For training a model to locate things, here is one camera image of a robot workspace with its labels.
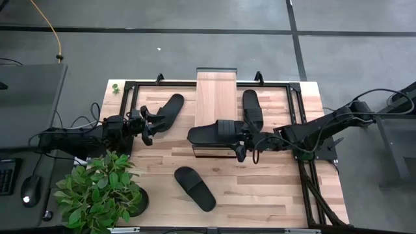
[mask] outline wooden ramp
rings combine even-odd
[[[195,127],[216,120],[237,120],[236,72],[202,71],[196,81]]]

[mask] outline wooden board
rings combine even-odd
[[[195,127],[237,120],[235,72],[198,72],[196,80]]]
[[[125,81],[109,81],[101,111],[102,118],[119,112],[122,94],[112,93],[111,86],[114,83],[123,90]],[[301,82],[300,85],[307,120],[322,116],[324,113],[317,83]],[[257,92],[263,109],[264,131],[290,124],[284,89],[253,89]],[[240,119],[244,90],[245,88],[237,89],[237,116]],[[195,87],[142,87],[138,93],[137,108],[147,105],[150,112],[156,113],[175,93],[185,97],[185,104],[172,128],[157,133],[152,146],[145,146],[140,137],[135,138],[133,146],[131,161],[137,168],[131,171],[141,175],[134,177],[134,180],[148,192],[149,207],[144,214],[131,218],[128,224],[121,220],[118,225],[306,227],[299,171],[292,153],[264,152],[257,165],[252,162],[251,155],[243,163],[235,159],[196,159],[186,140],[187,132],[195,121]],[[213,211],[202,211],[176,182],[173,173],[180,166],[190,166],[202,176],[216,198],[217,206]],[[317,161],[317,173],[322,195],[340,219],[348,222],[336,170],[327,162]],[[315,220],[318,220],[314,201],[313,211]]]

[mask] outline black slipper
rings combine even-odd
[[[211,125],[189,129],[187,139],[192,144],[201,145],[236,144],[243,125],[242,121],[217,120]]]
[[[185,99],[181,94],[174,94],[163,107],[159,108],[157,115],[165,116],[163,119],[165,125],[163,128],[157,130],[158,133],[169,130],[169,128],[174,124],[176,116],[181,111],[184,102]]]
[[[175,171],[175,179],[203,211],[208,212],[214,209],[215,198],[194,169],[188,166],[178,168]]]
[[[259,133],[263,128],[263,112],[254,90],[246,90],[242,93],[242,107],[244,121],[248,124],[250,132]]]

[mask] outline wooden table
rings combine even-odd
[[[123,90],[124,83],[125,80],[109,80],[101,111],[102,118],[119,113],[123,94],[113,94],[111,86],[118,84],[120,90]],[[324,112],[318,84],[300,82],[300,86],[307,120],[322,116]],[[242,116],[241,97],[245,89],[247,88],[237,88],[239,116]],[[263,109],[265,122],[262,131],[272,131],[275,127],[291,123],[284,89],[252,89],[257,92]],[[195,122],[196,87],[141,87],[136,107],[139,109],[146,105],[155,114],[175,93],[185,97],[185,104],[172,128],[157,133],[152,146],[145,146],[140,137],[135,138],[133,145],[131,161],[137,168],[131,171],[141,175],[133,178],[148,192],[149,207],[144,214],[131,218],[128,224],[122,220],[118,225],[307,227],[298,165],[291,151],[264,152],[257,165],[252,162],[251,155],[243,163],[236,159],[197,159],[186,139],[188,130]],[[323,197],[339,218],[348,223],[335,168],[326,161],[317,161],[316,164]],[[208,213],[202,211],[179,186],[174,179],[174,171],[180,166],[192,167],[202,176],[216,198],[214,210]],[[315,201],[311,200],[315,220],[318,220]]]

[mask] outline keyboard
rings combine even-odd
[[[22,159],[0,160],[0,196],[12,195]]]

